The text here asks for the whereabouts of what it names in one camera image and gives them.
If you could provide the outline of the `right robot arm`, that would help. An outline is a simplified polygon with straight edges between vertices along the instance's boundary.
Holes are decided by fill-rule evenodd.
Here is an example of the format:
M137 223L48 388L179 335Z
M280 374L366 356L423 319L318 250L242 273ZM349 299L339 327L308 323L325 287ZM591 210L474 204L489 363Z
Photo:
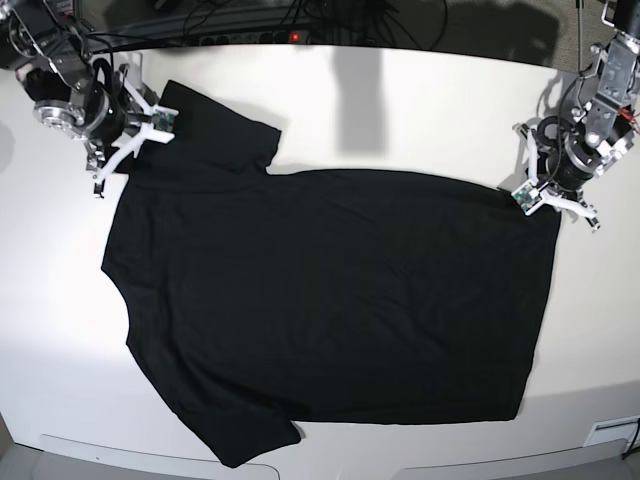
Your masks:
M1 67L15 73L42 125L82 143L94 195L145 142L167 144L178 111L142 81L142 57L122 64L111 44L47 1L1 4Z

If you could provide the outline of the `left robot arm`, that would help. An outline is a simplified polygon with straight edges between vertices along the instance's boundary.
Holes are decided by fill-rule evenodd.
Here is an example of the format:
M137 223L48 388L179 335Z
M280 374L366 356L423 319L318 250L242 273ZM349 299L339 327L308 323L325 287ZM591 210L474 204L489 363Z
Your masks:
M561 95L557 112L535 126L515 127L526 141L527 179L511 197L531 216L544 206L584 218L600 228L596 209L583 197L584 185L604 175L639 137L639 3L604 3L603 24L615 35L590 47L591 64Z

